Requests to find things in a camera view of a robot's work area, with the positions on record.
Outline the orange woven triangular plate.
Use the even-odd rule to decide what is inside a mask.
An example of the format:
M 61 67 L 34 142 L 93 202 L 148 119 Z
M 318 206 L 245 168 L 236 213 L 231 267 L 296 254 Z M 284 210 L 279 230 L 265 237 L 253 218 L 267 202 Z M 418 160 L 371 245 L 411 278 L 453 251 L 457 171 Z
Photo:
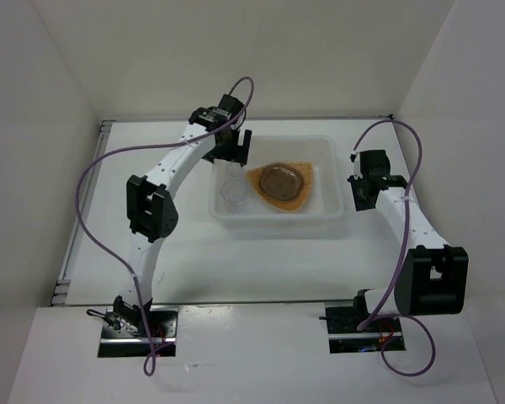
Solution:
M 303 208 L 306 203 L 308 202 L 312 190 L 313 190 L 313 184 L 314 184 L 314 169 L 313 165 L 310 162 L 283 162 L 283 163 L 289 163 L 290 165 L 293 165 L 298 168 L 298 170 L 303 174 L 304 179 L 305 179 L 305 186 L 299 193 L 299 195 L 290 201 L 278 201 L 274 198 L 271 198 L 267 196 L 263 191 L 260 190 L 258 186 L 258 180 L 260 177 L 261 170 L 269 165 L 262 165 L 260 167 L 256 167 L 253 169 L 250 169 L 246 172 L 246 178 L 249 183 L 249 185 L 252 187 L 252 190 L 257 194 L 257 196 L 265 202 L 267 205 L 270 205 L 271 207 L 275 208 L 276 210 L 280 210 L 283 212 L 289 212 L 289 213 L 295 213 L 301 208 Z

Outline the clear glass dish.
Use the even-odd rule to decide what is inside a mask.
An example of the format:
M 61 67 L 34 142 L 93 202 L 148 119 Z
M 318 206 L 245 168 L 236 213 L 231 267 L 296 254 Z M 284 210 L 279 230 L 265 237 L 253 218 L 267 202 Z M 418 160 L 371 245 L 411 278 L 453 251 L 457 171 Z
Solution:
M 277 162 L 265 166 L 258 186 L 267 196 L 278 201 L 295 199 L 305 186 L 303 174 L 289 163 Z

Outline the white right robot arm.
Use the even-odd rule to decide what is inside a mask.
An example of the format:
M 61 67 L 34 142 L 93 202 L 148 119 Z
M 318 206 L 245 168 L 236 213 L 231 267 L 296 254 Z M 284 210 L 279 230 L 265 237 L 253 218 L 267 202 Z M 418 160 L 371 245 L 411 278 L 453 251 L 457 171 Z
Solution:
M 455 315 L 462 311 L 469 267 L 463 247 L 451 246 L 423 214 L 412 186 L 391 174 L 384 150 L 353 152 L 348 178 L 357 211 L 376 210 L 401 245 L 394 274 L 384 289 L 361 290 L 353 324 L 373 329 L 381 317 Z

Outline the clear plastic cup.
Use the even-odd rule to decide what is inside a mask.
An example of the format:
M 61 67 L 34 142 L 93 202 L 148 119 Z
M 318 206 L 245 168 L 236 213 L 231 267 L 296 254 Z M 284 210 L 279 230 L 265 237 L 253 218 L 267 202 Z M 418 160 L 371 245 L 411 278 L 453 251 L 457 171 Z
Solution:
M 238 163 L 228 162 L 225 165 L 224 180 L 226 182 L 245 183 L 247 181 L 245 168 Z
M 243 179 L 229 179 L 221 185 L 220 196 L 227 215 L 241 215 L 247 207 L 248 189 Z

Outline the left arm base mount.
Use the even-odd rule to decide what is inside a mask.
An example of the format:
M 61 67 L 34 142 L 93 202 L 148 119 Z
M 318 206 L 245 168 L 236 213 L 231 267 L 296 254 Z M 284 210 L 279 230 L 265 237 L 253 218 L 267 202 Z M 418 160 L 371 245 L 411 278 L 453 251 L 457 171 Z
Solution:
M 150 344 L 143 323 L 139 328 L 120 321 L 110 307 L 104 311 L 87 309 L 86 314 L 103 321 L 98 356 L 100 358 L 145 357 Z M 173 357 L 176 353 L 178 309 L 153 306 L 148 313 L 150 334 L 157 357 Z

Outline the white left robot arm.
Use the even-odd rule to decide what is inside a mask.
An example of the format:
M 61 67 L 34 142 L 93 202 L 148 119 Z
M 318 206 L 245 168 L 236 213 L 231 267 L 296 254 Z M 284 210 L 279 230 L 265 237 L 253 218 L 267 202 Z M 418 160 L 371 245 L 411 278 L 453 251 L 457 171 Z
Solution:
M 229 94 L 216 106 L 198 108 L 180 136 L 178 145 L 145 175 L 131 176 L 126 184 L 126 214 L 132 233 L 127 263 L 134 271 L 114 299 L 116 327 L 131 336 L 144 336 L 151 325 L 152 281 L 162 243 L 178 224 L 174 198 L 178 188 L 201 160 L 247 163 L 252 132 L 240 145 L 239 125 L 244 103 Z

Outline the clear plastic cup front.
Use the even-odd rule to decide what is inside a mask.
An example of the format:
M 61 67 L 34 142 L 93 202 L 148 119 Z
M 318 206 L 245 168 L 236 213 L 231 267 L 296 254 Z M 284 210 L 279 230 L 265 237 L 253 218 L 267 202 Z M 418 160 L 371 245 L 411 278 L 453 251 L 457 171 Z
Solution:
M 220 196 L 227 215 L 241 215 L 247 207 L 248 189 L 243 179 L 229 179 L 221 185 Z

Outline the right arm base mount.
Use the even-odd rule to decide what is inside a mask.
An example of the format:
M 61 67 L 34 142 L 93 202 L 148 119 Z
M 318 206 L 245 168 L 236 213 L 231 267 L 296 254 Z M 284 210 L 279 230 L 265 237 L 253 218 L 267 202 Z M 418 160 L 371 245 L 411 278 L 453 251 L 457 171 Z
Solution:
M 358 312 L 351 300 L 325 304 L 325 313 L 319 319 L 327 326 L 330 354 L 356 354 L 406 349 L 398 319 L 387 318 L 371 323 L 364 331 L 358 331 Z

